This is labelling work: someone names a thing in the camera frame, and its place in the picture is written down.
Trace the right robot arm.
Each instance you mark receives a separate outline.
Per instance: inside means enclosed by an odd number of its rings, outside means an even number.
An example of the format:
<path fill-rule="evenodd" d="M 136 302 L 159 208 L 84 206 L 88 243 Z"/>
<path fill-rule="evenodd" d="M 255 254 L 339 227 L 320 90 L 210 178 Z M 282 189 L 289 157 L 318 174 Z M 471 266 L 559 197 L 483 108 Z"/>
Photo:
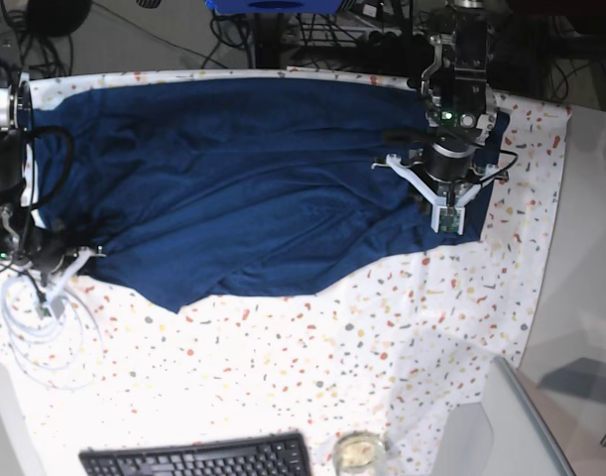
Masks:
<path fill-rule="evenodd" d="M 36 140 L 49 135 L 65 145 L 61 176 L 52 190 L 24 205 L 27 153 L 34 150 Z M 65 128 L 35 125 L 30 76 L 22 70 L 16 33 L 0 1 L 0 264 L 4 270 L 27 268 L 21 275 L 36 290 L 40 318 L 60 318 L 68 280 L 90 258 L 104 255 L 100 246 L 69 247 L 61 232 L 35 226 L 32 212 L 61 190 L 72 170 L 73 152 L 73 138 Z"/>

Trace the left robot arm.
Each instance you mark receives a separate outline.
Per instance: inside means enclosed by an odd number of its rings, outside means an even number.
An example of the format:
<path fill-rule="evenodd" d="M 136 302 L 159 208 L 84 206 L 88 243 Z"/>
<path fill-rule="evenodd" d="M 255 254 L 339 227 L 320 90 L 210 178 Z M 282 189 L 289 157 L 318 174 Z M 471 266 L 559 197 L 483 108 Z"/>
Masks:
<path fill-rule="evenodd" d="M 407 148 L 376 166 L 406 180 L 428 205 L 436 233 L 461 235 L 466 207 L 500 175 L 496 166 L 480 166 L 475 155 L 497 119 L 487 82 L 488 14 L 482 1 L 449 1 L 427 30 L 432 62 L 419 76 L 418 98 L 428 127 L 386 132 L 385 139 Z"/>

